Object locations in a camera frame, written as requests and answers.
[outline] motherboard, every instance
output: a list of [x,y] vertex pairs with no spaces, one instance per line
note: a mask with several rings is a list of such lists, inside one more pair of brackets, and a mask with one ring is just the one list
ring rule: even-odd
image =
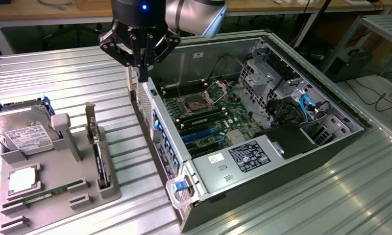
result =
[[192,157],[250,140],[262,130],[231,84],[216,80],[204,84],[204,91],[179,92],[179,97],[164,100]]

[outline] hard disk drive label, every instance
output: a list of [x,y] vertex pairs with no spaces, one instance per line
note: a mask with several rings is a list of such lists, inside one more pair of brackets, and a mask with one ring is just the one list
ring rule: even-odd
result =
[[251,141],[247,144],[228,150],[240,170],[248,172],[264,164],[270,163],[258,141]]
[[43,125],[7,131],[4,134],[21,151],[29,151],[52,145],[49,135]]

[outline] metal rack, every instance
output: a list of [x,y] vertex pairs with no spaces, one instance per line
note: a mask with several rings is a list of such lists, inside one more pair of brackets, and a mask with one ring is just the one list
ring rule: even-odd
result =
[[322,66],[320,70],[323,73],[327,72],[332,62],[335,61],[343,48],[347,46],[347,43],[360,26],[367,27],[372,32],[378,33],[384,39],[392,42],[392,15],[359,16],[332,54],[327,58],[324,65]]

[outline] blue pcie slot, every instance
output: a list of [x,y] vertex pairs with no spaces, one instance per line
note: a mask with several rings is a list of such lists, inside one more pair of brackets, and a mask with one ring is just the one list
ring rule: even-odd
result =
[[215,133],[215,129],[216,129],[216,128],[212,128],[212,129],[208,130],[208,131],[203,131],[203,132],[195,133],[195,134],[192,134],[192,135],[184,136],[184,137],[182,138],[182,140],[183,140],[183,142],[190,142],[190,141],[198,140],[198,139],[200,139],[200,138],[203,138],[203,137],[211,136],[211,135],[214,135],[214,133]]

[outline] green circuit board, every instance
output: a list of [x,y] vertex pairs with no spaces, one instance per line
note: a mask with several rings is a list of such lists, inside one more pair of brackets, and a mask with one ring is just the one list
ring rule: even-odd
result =
[[[238,101],[238,97],[232,93],[231,88],[227,87],[227,94],[224,95],[224,88],[216,84],[216,81],[212,81],[211,85],[212,86],[210,86],[207,92],[212,101],[216,101],[215,104],[210,104],[207,102],[206,94],[203,92],[164,100],[166,107],[174,121],[196,114],[203,114],[207,111],[220,111],[223,108],[226,108],[227,115],[224,118],[206,124],[207,127],[204,131],[214,130],[214,134],[203,138],[186,141],[186,145],[191,154],[194,150],[196,151],[215,143],[219,144],[219,148],[214,148],[211,152],[222,148],[227,148],[235,145],[236,142],[250,140],[255,133],[262,130],[254,118],[250,116],[243,104]],[[176,127],[182,138],[192,135],[183,135],[184,131],[180,129],[180,126],[178,125]],[[231,140],[231,135],[238,135],[235,136],[238,139]],[[195,154],[195,156],[202,156],[208,153],[210,150],[202,151],[200,153]]]

